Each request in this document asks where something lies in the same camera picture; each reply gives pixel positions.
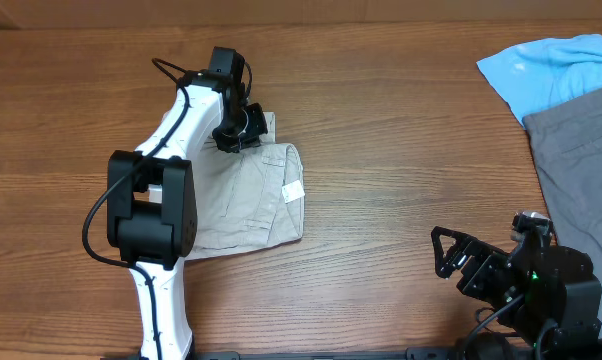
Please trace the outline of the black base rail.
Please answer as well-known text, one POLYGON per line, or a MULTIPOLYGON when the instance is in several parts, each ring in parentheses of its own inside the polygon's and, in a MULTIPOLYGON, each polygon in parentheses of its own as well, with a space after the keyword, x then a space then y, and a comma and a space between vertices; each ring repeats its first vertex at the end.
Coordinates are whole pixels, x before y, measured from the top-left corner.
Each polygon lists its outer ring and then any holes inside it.
POLYGON ((460 359, 454 347, 411 347, 402 351, 311 352, 241 354, 237 351, 202 352, 195 360, 454 360, 460 359))

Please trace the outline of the light blue shirt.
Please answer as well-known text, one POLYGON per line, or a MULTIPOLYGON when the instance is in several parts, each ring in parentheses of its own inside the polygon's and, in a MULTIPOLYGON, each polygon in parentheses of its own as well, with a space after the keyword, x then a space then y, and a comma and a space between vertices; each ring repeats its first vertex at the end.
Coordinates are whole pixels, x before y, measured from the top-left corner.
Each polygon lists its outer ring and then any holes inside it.
POLYGON ((546 38, 477 62, 518 122, 602 88, 602 35, 546 38))

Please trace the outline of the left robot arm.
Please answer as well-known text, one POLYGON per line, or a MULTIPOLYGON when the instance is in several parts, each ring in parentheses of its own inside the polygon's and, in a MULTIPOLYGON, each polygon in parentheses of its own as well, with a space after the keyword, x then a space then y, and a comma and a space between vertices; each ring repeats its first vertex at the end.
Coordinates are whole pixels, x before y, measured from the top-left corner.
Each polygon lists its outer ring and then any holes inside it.
POLYGON ((197 234, 193 164, 208 138, 238 153, 259 145, 266 121, 250 103, 252 75, 231 48, 214 48, 207 68, 173 81, 176 98, 159 127, 133 151, 108 161, 107 240, 135 282, 141 321, 139 359, 192 359, 194 334, 186 315, 185 258, 197 234))

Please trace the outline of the grey shorts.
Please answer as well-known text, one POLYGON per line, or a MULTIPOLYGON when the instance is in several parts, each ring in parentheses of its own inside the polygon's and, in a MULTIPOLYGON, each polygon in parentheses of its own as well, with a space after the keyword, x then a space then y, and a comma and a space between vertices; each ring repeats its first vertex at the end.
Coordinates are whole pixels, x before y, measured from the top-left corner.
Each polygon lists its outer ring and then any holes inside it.
POLYGON ((523 125, 558 241, 588 254, 602 284, 602 88, 527 115, 523 125))

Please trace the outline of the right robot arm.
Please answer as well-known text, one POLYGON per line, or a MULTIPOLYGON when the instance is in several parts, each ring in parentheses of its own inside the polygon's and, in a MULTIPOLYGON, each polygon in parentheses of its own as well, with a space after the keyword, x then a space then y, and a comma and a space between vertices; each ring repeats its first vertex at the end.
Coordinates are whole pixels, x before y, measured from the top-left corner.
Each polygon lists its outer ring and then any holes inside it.
POLYGON ((498 336, 484 331, 497 321, 530 345, 533 359, 602 359, 602 285, 590 257, 552 244, 550 224, 518 225, 512 234, 517 246, 505 252, 469 234, 431 232, 436 274, 460 271, 459 291, 493 308, 456 345, 454 358, 481 359, 489 351, 513 358, 498 336))

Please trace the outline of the beige shorts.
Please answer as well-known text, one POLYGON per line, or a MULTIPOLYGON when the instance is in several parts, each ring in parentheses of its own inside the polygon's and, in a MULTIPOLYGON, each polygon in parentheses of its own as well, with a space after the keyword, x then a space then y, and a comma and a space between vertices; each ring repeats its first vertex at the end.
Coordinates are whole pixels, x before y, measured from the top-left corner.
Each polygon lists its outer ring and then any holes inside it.
POLYGON ((193 162, 198 229, 189 260, 248 253, 294 242, 304 232, 303 165, 297 148, 276 141, 265 114, 261 145, 225 153, 207 139, 193 162))

